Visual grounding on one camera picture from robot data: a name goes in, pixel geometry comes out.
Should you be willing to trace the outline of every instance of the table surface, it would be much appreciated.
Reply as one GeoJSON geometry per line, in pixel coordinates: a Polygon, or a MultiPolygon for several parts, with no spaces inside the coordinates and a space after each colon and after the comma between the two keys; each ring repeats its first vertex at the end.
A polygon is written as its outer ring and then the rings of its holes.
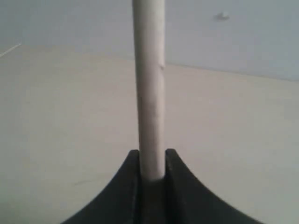
{"type": "MultiPolygon", "coordinates": [[[[167,65],[166,147],[267,224],[299,222],[299,83],[167,65]]],[[[0,222],[59,223],[138,148],[134,61],[21,45],[0,58],[0,222]]]]}

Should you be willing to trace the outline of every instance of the white stick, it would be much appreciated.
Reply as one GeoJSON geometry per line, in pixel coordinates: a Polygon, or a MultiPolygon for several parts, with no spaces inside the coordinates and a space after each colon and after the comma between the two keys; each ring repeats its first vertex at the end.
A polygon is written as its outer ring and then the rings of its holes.
{"type": "Polygon", "coordinates": [[[133,0],[142,179],[164,177],[164,0],[133,0]]]}

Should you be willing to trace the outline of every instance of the vertical rod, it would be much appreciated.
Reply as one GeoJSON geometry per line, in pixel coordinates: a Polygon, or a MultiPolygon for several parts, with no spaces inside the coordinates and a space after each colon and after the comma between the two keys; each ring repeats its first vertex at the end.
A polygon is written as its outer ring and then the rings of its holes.
{"type": "Polygon", "coordinates": [[[133,0],[142,180],[164,177],[164,0],[133,0]]]}

